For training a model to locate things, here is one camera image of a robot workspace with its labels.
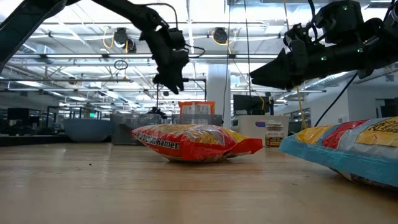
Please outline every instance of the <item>ceiling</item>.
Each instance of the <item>ceiling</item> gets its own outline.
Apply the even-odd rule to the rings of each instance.
[[[20,0],[0,1],[0,19],[6,18],[21,2]],[[148,0],[134,0],[131,2],[142,4],[148,3]],[[227,46],[218,45],[211,38],[211,33],[215,27],[224,27],[227,30],[229,28],[230,35],[234,35],[234,37],[230,37],[233,40],[229,45],[229,50],[233,54],[277,55],[284,47],[282,39],[278,38],[279,34],[283,36],[283,33],[287,31],[285,9],[281,0],[268,1],[267,4],[262,3],[264,1],[261,0],[247,0],[246,13],[242,4],[243,1],[235,0],[231,6],[230,23],[228,22],[229,7],[224,0],[153,0],[153,2],[166,2],[172,5],[178,15],[178,28],[183,30],[187,43],[205,48],[207,54],[225,55],[228,53]],[[380,8],[380,6],[371,8],[372,3],[372,1],[361,1],[364,19],[384,17],[386,9]],[[317,10],[325,4],[325,1],[315,1]],[[166,6],[153,6],[152,8],[170,26],[175,26],[175,17],[171,8]],[[248,20],[248,32],[246,32],[246,18]],[[308,22],[311,18],[308,3],[300,0],[288,1],[287,18],[290,25]],[[46,46],[52,49],[51,53],[53,54],[106,54],[108,52],[110,54],[124,54],[124,50],[114,44],[111,48],[107,48],[104,45],[104,41],[107,46],[111,45],[113,32],[118,27],[127,28],[129,37],[136,42],[137,54],[150,53],[146,43],[138,41],[141,32],[127,19],[89,0],[81,0],[66,7],[56,16],[47,19],[28,39],[25,46],[33,49],[43,49],[43,46]],[[196,49],[191,51],[192,54],[199,54],[200,52],[200,50]],[[49,78],[48,76],[50,75],[50,78],[53,79],[76,77],[79,79],[106,80],[110,79],[112,74],[114,75],[112,76],[113,78],[116,78],[115,75],[118,74],[118,80],[126,77],[130,82],[81,82],[76,85],[52,82],[43,84],[52,88],[90,88],[99,86],[109,89],[154,89],[155,86],[152,84],[151,79],[156,73],[156,64],[153,62],[149,63],[150,56],[147,58],[129,59],[127,60],[129,67],[119,72],[113,67],[116,59],[86,58],[72,60],[56,58],[52,60],[52,64],[45,64],[32,59],[13,58],[8,64],[8,68],[13,69],[13,71],[9,72],[8,75],[13,78]],[[271,60],[251,61],[253,62],[251,70],[255,70],[269,61]],[[225,60],[212,61],[205,58],[192,60],[183,69],[183,75],[187,78],[206,78],[210,63],[226,62]],[[232,88],[236,91],[233,94],[239,94],[237,90],[247,90],[248,84],[245,79],[249,80],[247,78],[249,71],[248,60],[239,59],[234,63],[230,62],[229,69],[232,76],[235,77],[233,78]],[[203,82],[188,82],[185,84],[185,88],[196,91],[182,92],[178,96],[173,94],[161,96],[164,110],[169,113],[177,112],[178,109],[171,103],[171,101],[177,99],[204,99]],[[253,88],[257,90],[272,89],[256,85],[253,85]],[[63,96],[75,94],[61,91],[58,93]],[[115,101],[110,97],[100,96],[96,92],[79,93],[78,96],[97,102],[109,101],[114,103],[118,103],[122,98],[134,103],[139,102],[141,108],[150,107],[154,102],[154,93],[144,93],[143,91],[120,91],[116,93],[119,98]]]

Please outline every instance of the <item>black robotic arm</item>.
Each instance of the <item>black robotic arm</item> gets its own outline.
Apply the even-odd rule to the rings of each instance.
[[[25,0],[0,25],[0,71],[21,45],[49,17],[79,0]],[[158,65],[154,83],[165,85],[178,94],[183,90],[182,68],[189,62],[182,31],[173,28],[146,5],[128,0],[93,0],[97,4],[129,19],[141,30]]]

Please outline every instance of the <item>red ramen bag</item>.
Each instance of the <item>red ramen bag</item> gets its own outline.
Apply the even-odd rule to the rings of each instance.
[[[157,124],[137,128],[132,135],[171,161],[222,161],[262,148],[261,139],[213,125]]]

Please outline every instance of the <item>wall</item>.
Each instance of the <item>wall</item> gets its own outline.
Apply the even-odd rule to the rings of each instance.
[[[340,83],[338,87],[326,88],[326,93],[310,93],[305,97],[303,109],[311,110],[311,126],[314,126],[322,113],[330,106],[333,100],[338,96],[345,86],[345,82]],[[275,115],[282,115],[300,110],[298,101],[290,101],[287,106],[278,106],[275,108]],[[345,92],[329,112],[322,118],[319,125],[336,124],[339,118],[348,121],[348,94]]]
[[[349,120],[377,118],[376,108],[380,108],[377,99],[395,97],[398,97],[398,86],[353,85],[348,89]]]
[[[49,95],[39,95],[37,92],[28,92],[28,96],[19,93],[0,93],[0,108],[30,108],[47,111],[47,106],[58,106],[59,99]]]

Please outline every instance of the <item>gray bin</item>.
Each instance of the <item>gray bin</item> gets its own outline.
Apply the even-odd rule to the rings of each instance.
[[[210,115],[210,114],[173,114],[173,124],[210,124],[216,126],[223,125],[222,115]]]
[[[112,144],[142,145],[131,136],[131,131],[147,125],[160,124],[159,114],[111,114]]]

